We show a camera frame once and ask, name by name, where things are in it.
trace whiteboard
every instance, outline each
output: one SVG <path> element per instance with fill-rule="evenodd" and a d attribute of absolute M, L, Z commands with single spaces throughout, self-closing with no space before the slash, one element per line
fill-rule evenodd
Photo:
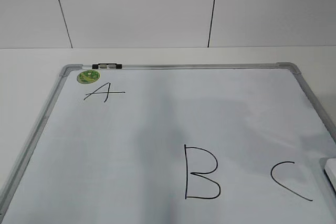
<path fill-rule="evenodd" d="M 3 224 L 336 223 L 336 144 L 299 73 L 83 71 L 61 77 Z"/>

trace white wall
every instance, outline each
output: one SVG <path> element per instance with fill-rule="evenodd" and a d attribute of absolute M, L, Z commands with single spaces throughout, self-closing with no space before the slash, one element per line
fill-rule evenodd
<path fill-rule="evenodd" d="M 0 48 L 70 47 L 57 0 L 0 0 Z"/>
<path fill-rule="evenodd" d="M 336 0 L 216 0 L 211 46 L 336 45 Z"/>
<path fill-rule="evenodd" d="M 213 0 L 60 0 L 73 47 L 206 47 Z M 210 46 L 336 45 L 336 0 L 216 0 Z M 58 0 L 0 0 L 0 48 L 70 47 Z"/>

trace white object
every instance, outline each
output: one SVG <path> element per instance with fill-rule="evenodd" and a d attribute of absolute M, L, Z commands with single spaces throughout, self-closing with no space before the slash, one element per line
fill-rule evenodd
<path fill-rule="evenodd" d="M 327 160 L 324 170 L 329 177 L 329 180 L 336 190 L 336 158 L 330 158 Z"/>
<path fill-rule="evenodd" d="M 0 0 L 0 48 L 69 48 L 57 0 Z"/>
<path fill-rule="evenodd" d="M 206 47 L 213 0 L 61 0 L 74 47 Z"/>
<path fill-rule="evenodd" d="M 119 62 L 128 65 L 174 65 L 292 61 L 299 66 L 309 86 L 336 122 L 335 55 L 336 47 L 0 49 L 3 66 L 15 66 L 4 67 L 0 71 L 0 88 L 4 91 L 0 92 L 0 114 L 7 115 L 0 117 L 0 187 L 5 184 L 59 70 L 66 64 Z"/>
<path fill-rule="evenodd" d="M 336 145 L 288 70 L 126 68 L 101 70 L 90 85 L 80 72 L 67 78 L 3 223 L 335 221 L 319 159 Z M 126 93 L 83 100 L 107 82 Z M 217 199 L 184 199 L 183 144 L 217 157 Z M 214 167 L 202 153 L 188 158 L 190 172 Z M 273 175 L 312 202 L 270 178 L 288 160 Z M 190 176 L 189 195 L 216 193 Z"/>
<path fill-rule="evenodd" d="M 335 0 L 216 0 L 212 47 L 335 45 Z"/>

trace white table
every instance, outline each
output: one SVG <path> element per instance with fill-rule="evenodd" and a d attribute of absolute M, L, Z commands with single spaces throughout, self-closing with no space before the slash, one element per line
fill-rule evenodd
<path fill-rule="evenodd" d="M 69 63 L 232 64 L 290 61 L 336 122 L 336 47 L 0 49 L 0 187 Z"/>

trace round sticker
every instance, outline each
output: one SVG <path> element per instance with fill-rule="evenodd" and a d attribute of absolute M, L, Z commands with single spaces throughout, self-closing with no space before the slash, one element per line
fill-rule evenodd
<path fill-rule="evenodd" d="M 77 81 L 82 84 L 90 84 L 97 81 L 99 77 L 99 72 L 95 70 L 86 70 L 77 76 Z"/>

